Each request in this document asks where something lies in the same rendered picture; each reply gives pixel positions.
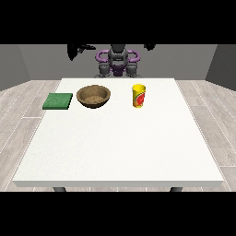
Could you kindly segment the yellow cup with melon print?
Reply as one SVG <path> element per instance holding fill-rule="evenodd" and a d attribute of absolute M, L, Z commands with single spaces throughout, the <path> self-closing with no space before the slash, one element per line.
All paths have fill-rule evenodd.
<path fill-rule="evenodd" d="M 133 91 L 133 106 L 135 108 L 141 108 L 144 103 L 146 95 L 146 87 L 142 84 L 135 84 L 132 86 Z"/>

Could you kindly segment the brown wooden bowl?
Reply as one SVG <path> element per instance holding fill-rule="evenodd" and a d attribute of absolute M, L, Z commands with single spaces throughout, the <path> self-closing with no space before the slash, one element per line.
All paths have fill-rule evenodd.
<path fill-rule="evenodd" d="M 77 100 L 90 109 L 103 106 L 110 99 L 110 96 L 110 90 L 100 85 L 85 86 L 77 92 Z"/>

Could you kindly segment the green square pad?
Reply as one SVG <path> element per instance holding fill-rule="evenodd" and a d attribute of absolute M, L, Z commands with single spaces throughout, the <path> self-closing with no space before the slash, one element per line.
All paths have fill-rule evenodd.
<path fill-rule="evenodd" d="M 44 110 L 67 110 L 72 100 L 72 93 L 50 93 L 42 105 Z"/>

